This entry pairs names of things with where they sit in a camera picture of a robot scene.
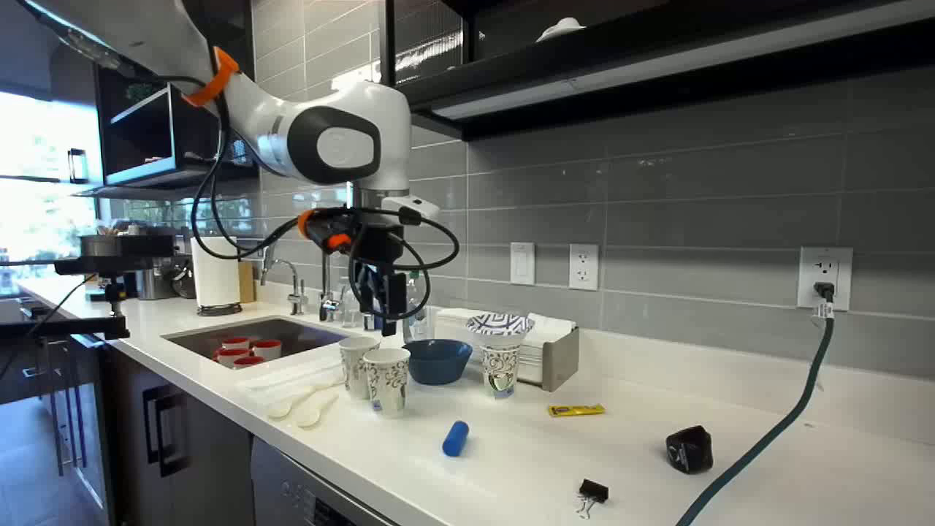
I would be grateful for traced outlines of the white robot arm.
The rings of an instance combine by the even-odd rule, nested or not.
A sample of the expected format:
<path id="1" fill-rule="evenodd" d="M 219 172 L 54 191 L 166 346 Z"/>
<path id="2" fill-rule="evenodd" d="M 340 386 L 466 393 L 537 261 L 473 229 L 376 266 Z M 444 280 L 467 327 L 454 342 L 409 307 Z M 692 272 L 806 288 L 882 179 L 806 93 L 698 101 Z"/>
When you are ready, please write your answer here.
<path id="1" fill-rule="evenodd" d="M 317 209 L 296 229 L 322 253 L 347 258 L 352 292 L 393 337 L 426 299 L 407 301 L 407 274 L 431 274 L 403 236 L 435 226 L 438 209 L 409 191 L 409 101 L 379 83 L 357 83 L 322 101 L 293 102 L 260 87 L 213 45 L 184 0 L 20 0 L 92 61 L 149 74 L 189 108 L 211 111 L 263 171 L 314 185 L 360 185 L 374 204 Z"/>

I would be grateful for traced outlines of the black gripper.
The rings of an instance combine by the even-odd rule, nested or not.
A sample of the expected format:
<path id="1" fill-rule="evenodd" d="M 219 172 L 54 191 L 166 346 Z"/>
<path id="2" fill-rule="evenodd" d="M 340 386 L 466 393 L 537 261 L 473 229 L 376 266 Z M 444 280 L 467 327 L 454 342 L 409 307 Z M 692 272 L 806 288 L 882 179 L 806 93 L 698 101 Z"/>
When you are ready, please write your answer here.
<path id="1" fill-rule="evenodd" d="M 347 258 L 347 283 L 360 292 L 363 331 L 376 333 L 374 292 L 387 292 L 387 337 L 397 333 L 407 312 L 407 274 L 394 264 L 403 254 L 403 226 L 393 212 L 341 209 L 334 248 Z"/>

